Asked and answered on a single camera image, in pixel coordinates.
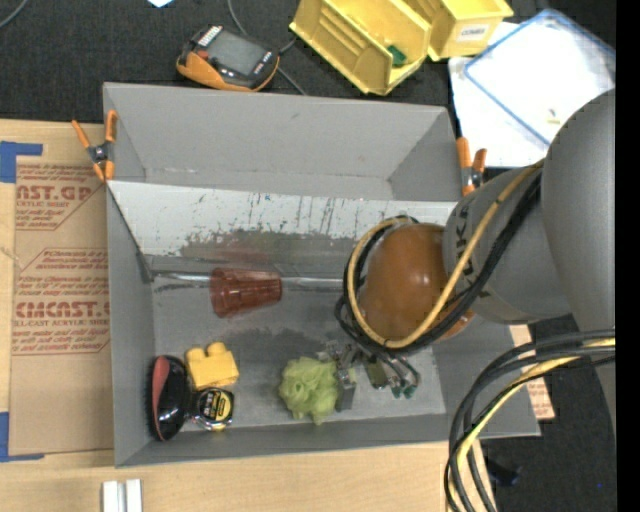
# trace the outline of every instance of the electronic device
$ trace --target electronic device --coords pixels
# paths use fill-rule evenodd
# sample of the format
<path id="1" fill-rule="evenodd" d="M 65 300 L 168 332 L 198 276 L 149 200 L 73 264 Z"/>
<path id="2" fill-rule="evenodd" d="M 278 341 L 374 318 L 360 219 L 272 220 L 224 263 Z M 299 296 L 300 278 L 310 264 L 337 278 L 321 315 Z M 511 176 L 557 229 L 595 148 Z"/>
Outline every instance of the electronic device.
<path id="1" fill-rule="evenodd" d="M 187 419 L 205 430 L 223 430 L 231 423 L 233 393 L 207 387 L 196 390 L 185 364 L 174 356 L 156 357 L 147 374 L 145 409 L 149 433 L 169 441 Z"/>
<path id="2" fill-rule="evenodd" d="M 223 25 L 208 25 L 184 45 L 176 67 L 207 87 L 252 92 L 270 83 L 279 60 L 275 48 Z"/>

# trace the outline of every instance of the yellow toy block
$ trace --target yellow toy block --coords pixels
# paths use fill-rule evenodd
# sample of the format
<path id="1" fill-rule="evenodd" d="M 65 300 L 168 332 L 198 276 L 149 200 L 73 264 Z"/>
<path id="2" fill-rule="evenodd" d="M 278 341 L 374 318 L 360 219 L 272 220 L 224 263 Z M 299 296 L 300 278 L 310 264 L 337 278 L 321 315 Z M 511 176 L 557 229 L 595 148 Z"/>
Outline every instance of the yellow toy block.
<path id="1" fill-rule="evenodd" d="M 221 341 L 211 343 L 206 353 L 200 347 L 188 350 L 186 359 L 187 369 L 197 390 L 228 386 L 240 376 L 233 354 Z"/>

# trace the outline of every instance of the black carpet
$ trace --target black carpet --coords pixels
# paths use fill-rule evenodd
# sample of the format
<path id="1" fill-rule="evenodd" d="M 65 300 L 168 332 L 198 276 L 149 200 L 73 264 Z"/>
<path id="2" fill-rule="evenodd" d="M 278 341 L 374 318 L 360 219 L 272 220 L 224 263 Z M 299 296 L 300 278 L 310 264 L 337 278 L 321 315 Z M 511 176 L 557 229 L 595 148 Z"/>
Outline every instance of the black carpet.
<path id="1" fill-rule="evenodd" d="M 0 22 L 19 0 L 0 0 Z M 295 0 L 234 0 L 254 37 L 278 47 L 293 34 Z M 513 0 L 524 21 L 546 7 L 560 10 L 616 47 L 615 0 Z M 199 87 L 175 70 L 182 44 L 207 23 L 231 25 L 225 0 L 175 0 L 157 9 L 146 0 L 30 0 L 0 28 L 0 116 L 102 122 L 105 81 Z M 445 61 L 427 61 L 389 96 L 361 94 L 312 49 L 297 40 L 281 68 L 307 94 L 363 101 L 444 106 L 457 130 Z M 283 74 L 272 92 L 299 94 Z M 574 329 L 571 318 L 531 326 L 534 338 Z M 520 468 L 511 487 L 496 488 L 500 512 L 608 512 L 616 509 L 615 436 L 602 387 L 592 368 L 561 370 L 548 378 L 557 418 L 530 439 L 485 442 L 491 460 Z"/>

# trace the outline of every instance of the yellow cable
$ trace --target yellow cable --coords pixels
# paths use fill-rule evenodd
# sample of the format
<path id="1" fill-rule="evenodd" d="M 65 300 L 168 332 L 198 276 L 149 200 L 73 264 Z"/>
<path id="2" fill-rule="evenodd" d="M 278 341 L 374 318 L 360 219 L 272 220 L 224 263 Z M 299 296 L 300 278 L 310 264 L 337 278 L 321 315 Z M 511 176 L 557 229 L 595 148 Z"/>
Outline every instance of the yellow cable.
<path id="1" fill-rule="evenodd" d="M 449 280 L 447 281 L 447 285 L 444 287 L 442 294 L 440 295 L 440 298 L 436 302 L 435 306 L 433 307 L 429 315 L 423 320 L 423 322 L 416 328 L 415 331 L 413 331 L 409 336 L 402 338 L 400 340 L 388 340 L 380 336 L 367 323 L 367 321 L 364 318 L 364 315 L 362 314 L 362 311 L 360 310 L 360 307 L 358 306 L 356 291 L 353 283 L 353 276 L 355 273 L 356 264 L 360 257 L 360 253 L 363 247 L 365 246 L 365 244 L 371 239 L 371 237 L 374 234 L 376 234 L 378 231 L 385 229 L 392 224 L 401 222 L 402 219 L 389 219 L 381 222 L 376 227 L 369 230 L 365 234 L 365 236 L 362 237 L 362 239 L 360 239 L 360 242 L 356 245 L 351 255 L 351 258 L 349 260 L 349 264 L 347 267 L 347 277 L 346 277 L 347 297 L 349 299 L 349 304 L 351 305 L 351 309 L 353 311 L 353 315 L 356 319 L 356 322 L 362 328 L 362 330 L 367 334 L 367 336 L 371 338 L 373 341 L 375 341 L 376 343 L 383 345 L 387 348 L 400 349 L 410 345 L 411 343 L 416 341 L 420 336 L 422 336 L 425 332 L 427 332 L 429 327 L 431 327 L 431 324 L 433 324 L 437 316 L 440 314 L 440 312 L 444 308 L 444 305 L 446 304 L 447 300 L 449 299 L 449 295 L 451 295 L 451 292 L 453 291 L 456 283 L 458 282 L 458 279 L 460 278 L 460 275 L 462 274 L 464 267 L 466 266 L 469 259 L 471 259 L 471 254 L 476 248 L 476 245 L 478 244 L 481 236 L 484 234 L 485 230 L 487 229 L 489 222 L 498 211 L 498 208 L 500 207 L 500 205 L 518 188 L 518 186 L 525 179 L 527 179 L 529 176 L 531 176 L 534 172 L 536 172 L 541 167 L 542 167 L 542 163 L 538 162 L 532 165 L 531 167 L 526 168 L 523 172 L 518 174 L 511 182 L 509 182 L 507 186 L 502 190 L 500 195 L 487 209 L 486 213 L 484 214 L 480 223 L 478 224 L 478 227 L 476 228 L 473 235 L 469 239 L 469 242 L 467 243 L 467 247 L 465 248 L 464 252 L 460 256 L 460 259 L 458 260 L 457 265 L 455 266 L 453 272 L 451 273 L 451 276 L 449 277 Z"/>
<path id="2" fill-rule="evenodd" d="M 586 344 L 587 347 L 615 347 L 616 339 L 615 338 L 606 338 L 602 340 L 597 340 L 591 343 Z M 561 366 L 563 364 L 569 363 L 575 359 L 578 359 L 580 356 L 567 356 L 567 357 L 559 357 L 557 359 L 551 359 L 549 361 L 543 361 L 538 363 L 531 368 L 529 368 L 526 372 L 522 373 L 519 377 L 515 378 L 509 385 L 505 386 L 503 389 L 511 388 L 500 400 L 498 400 L 495 405 L 487 412 L 487 414 L 479 421 L 476 425 L 474 425 L 473 429 L 469 431 L 469 434 L 464 438 L 464 440 L 460 443 L 460 448 L 458 449 L 458 453 L 456 454 L 456 461 L 458 463 L 458 467 L 461 467 L 467 458 L 467 454 L 471 450 L 473 443 L 476 438 L 485 427 L 485 425 L 489 422 L 489 420 L 493 417 L 493 415 L 502 407 L 502 405 L 509 400 L 515 393 L 517 393 L 522 386 L 524 386 L 529 379 L 533 379 L 535 377 L 541 377 L 544 374 L 550 372 L 554 368 Z M 457 493 L 455 491 L 455 487 L 453 482 L 449 482 L 449 488 L 451 490 L 451 495 L 456 496 Z"/>

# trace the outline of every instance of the red plastic cup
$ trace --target red plastic cup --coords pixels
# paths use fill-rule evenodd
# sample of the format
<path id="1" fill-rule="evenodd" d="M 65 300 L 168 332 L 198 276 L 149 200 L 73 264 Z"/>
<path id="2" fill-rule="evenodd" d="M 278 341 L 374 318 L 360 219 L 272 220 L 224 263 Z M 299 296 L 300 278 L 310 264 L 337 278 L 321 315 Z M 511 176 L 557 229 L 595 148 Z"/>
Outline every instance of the red plastic cup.
<path id="1" fill-rule="evenodd" d="M 282 297 L 277 272 L 216 268 L 211 273 L 209 295 L 220 318 L 275 304 Z"/>

